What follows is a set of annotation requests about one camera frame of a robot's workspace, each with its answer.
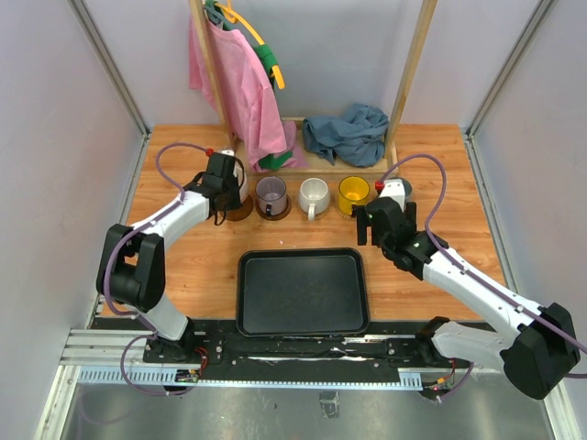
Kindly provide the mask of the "grey ceramic mug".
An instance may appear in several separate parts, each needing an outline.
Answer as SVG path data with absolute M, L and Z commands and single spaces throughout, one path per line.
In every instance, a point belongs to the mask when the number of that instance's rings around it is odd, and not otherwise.
M 402 177 L 395 177 L 393 180 L 395 182 L 400 182 L 403 185 L 405 199 L 407 201 L 411 201 L 412 194 L 413 194 L 413 187 L 412 187 L 411 183 L 407 179 L 402 178 Z

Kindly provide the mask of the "yellow glass cup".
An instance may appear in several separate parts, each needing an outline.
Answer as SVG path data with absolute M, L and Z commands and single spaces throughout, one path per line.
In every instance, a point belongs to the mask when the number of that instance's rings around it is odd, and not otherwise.
M 365 205 L 370 200 L 371 187 L 359 176 L 345 177 L 338 185 L 339 205 Z

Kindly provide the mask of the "white ceramic mug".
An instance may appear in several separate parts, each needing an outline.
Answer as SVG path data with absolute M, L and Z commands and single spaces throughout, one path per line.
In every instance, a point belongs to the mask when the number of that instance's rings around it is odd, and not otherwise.
M 324 211 L 330 205 L 330 201 L 330 190 L 325 181 L 310 178 L 302 182 L 298 193 L 298 203 L 308 213 L 309 220 L 313 220 L 315 214 Z

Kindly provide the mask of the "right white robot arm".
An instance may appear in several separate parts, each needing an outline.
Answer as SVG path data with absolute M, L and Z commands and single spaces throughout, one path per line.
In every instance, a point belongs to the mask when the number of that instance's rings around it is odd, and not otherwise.
M 451 294 L 491 327 L 471 328 L 437 317 L 415 344 L 417 359 L 434 367 L 462 359 L 502 372 L 534 400 L 545 399 L 581 360 L 570 312 L 543 306 L 488 277 L 429 229 L 419 231 L 415 203 L 378 197 L 355 206 L 359 245 L 372 243 L 394 266 Z

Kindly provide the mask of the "brown wooden coaster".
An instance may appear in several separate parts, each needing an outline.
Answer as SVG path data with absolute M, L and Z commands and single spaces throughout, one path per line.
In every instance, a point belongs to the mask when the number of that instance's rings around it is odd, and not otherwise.
M 260 206 L 259 206 L 258 200 L 255 201 L 254 206 L 255 206 L 257 214 L 262 219 L 267 220 L 267 221 L 280 221 L 280 220 L 283 220 L 291 212 L 293 203 L 292 203 L 291 197 L 288 195 L 286 197 L 285 209 L 280 214 L 277 214 L 277 215 L 268 215 L 268 214 L 263 213 Z
M 254 202 L 250 195 L 242 202 L 242 206 L 237 210 L 227 212 L 227 220 L 230 222 L 239 222 L 246 219 L 254 208 Z

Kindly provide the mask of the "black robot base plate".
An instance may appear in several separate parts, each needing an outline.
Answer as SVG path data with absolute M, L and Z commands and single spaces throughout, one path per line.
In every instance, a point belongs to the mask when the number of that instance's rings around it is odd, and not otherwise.
M 85 349 L 110 379 L 165 387 L 228 385 L 310 388 L 430 388 L 447 385 L 464 360 L 433 354 L 418 322 L 375 321 L 358 335 L 245 337 L 231 320 L 198 320 L 186 352 L 138 329 L 95 329 Z

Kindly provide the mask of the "woven rattan coaster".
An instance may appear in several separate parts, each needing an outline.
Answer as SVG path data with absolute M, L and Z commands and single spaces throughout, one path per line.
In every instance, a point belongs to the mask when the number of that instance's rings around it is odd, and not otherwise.
M 325 216 L 326 216 L 326 215 L 329 213 L 329 211 L 330 211 L 330 207 L 331 207 L 331 206 L 329 205 L 329 206 L 328 206 L 328 207 L 327 207 L 327 208 L 326 208 L 324 211 L 322 211 L 321 213 L 317 213 L 317 214 L 315 214 L 315 217 L 314 217 L 314 219 L 313 219 L 313 220 L 309 220 L 309 219 L 308 219 L 308 213 L 307 213 L 307 212 L 306 212 L 306 211 L 305 211 L 305 210 L 302 208 L 302 206 L 300 206 L 300 205 L 299 205 L 299 203 L 297 203 L 297 204 L 295 205 L 295 207 L 296 207 L 296 210 L 297 210 L 297 212 L 298 212 L 298 213 L 299 213 L 299 214 L 300 214 L 300 215 L 301 215 L 303 218 L 305 218 L 306 220 L 308 220 L 308 221 L 317 221 L 317 220 L 319 220 L 319 219 L 321 219 L 321 218 L 324 218 L 324 217 L 325 217 Z
M 357 217 L 359 209 L 361 209 L 361 205 L 339 205 L 338 203 L 336 203 L 335 209 L 337 214 L 340 215 L 343 219 L 354 220 Z

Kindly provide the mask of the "pink ceramic mug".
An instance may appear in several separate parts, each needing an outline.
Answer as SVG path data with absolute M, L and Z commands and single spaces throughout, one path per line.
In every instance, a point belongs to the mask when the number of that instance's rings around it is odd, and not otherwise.
M 244 203 L 247 198 L 249 197 L 249 178 L 245 171 L 238 170 L 238 182 L 240 184 L 239 187 L 239 197 L 240 201 Z

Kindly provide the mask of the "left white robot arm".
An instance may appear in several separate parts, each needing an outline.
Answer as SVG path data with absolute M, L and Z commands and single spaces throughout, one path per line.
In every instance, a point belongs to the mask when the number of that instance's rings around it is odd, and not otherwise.
M 219 226 L 227 213 L 242 206 L 242 162 L 228 150 L 209 151 L 206 169 L 180 186 L 178 195 L 159 211 L 133 225 L 112 225 L 96 278 L 96 289 L 113 313 L 122 304 L 165 339 L 164 351 L 174 361 L 190 360 L 196 340 L 189 335 L 190 320 L 165 293 L 166 251 L 195 226 L 212 218 Z

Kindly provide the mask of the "purple glass cup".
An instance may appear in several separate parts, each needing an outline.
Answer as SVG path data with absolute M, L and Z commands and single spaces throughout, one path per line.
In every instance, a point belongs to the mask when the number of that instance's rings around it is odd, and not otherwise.
M 261 212 L 266 216 L 282 214 L 287 206 L 287 191 L 284 180 L 269 176 L 259 180 L 256 195 Z

